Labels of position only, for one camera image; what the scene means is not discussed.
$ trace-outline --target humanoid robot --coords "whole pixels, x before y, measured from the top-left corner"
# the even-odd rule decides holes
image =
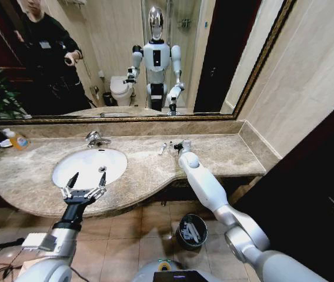
[[[243,263],[249,263],[264,282],[324,282],[312,270],[293,258],[278,251],[268,250],[269,239],[259,225],[247,214],[234,209],[227,201],[225,189],[214,175],[191,152],[191,141],[184,140],[174,146],[179,154],[179,166],[187,175],[188,182],[199,201],[210,209],[215,218],[228,227],[225,239],[233,253]],[[61,188],[68,207],[61,220],[55,223],[51,233],[31,233],[23,243],[26,249],[43,250],[45,259],[31,266],[16,282],[69,282],[70,265],[76,238],[81,230],[82,215],[86,206],[105,194],[106,172],[97,188],[72,191],[78,173]],[[210,273],[200,270],[181,270],[169,260],[156,261],[141,268],[133,282],[151,281],[219,282]]]
[[[181,77],[181,50],[178,45],[170,48],[162,38],[163,15],[158,7],[152,7],[149,12],[149,23],[152,39],[141,48],[133,46],[133,66],[128,69],[127,79],[124,83],[136,83],[140,72],[142,58],[145,58],[146,72],[148,74],[148,105],[153,110],[162,111],[165,100],[169,103],[169,114],[176,115],[176,101],[184,90]],[[176,76],[176,84],[167,94],[165,74],[172,60],[173,72]]]

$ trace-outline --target name badge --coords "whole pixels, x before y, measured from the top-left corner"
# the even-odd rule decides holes
[[[48,41],[40,41],[39,44],[40,44],[42,49],[51,49],[52,48]]]

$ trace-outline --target mirror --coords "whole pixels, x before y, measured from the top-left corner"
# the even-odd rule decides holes
[[[231,115],[265,2],[0,0],[0,119]]]

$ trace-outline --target trash can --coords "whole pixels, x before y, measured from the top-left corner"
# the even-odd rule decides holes
[[[116,106],[116,100],[112,97],[110,92],[103,93],[104,104],[108,107]]]
[[[186,214],[176,229],[176,238],[185,250],[196,250],[208,238],[208,227],[198,215],[193,213]]]

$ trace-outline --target drain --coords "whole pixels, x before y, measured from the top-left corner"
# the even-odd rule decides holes
[[[107,167],[106,166],[101,166],[98,171],[99,172],[105,172],[107,170]]]

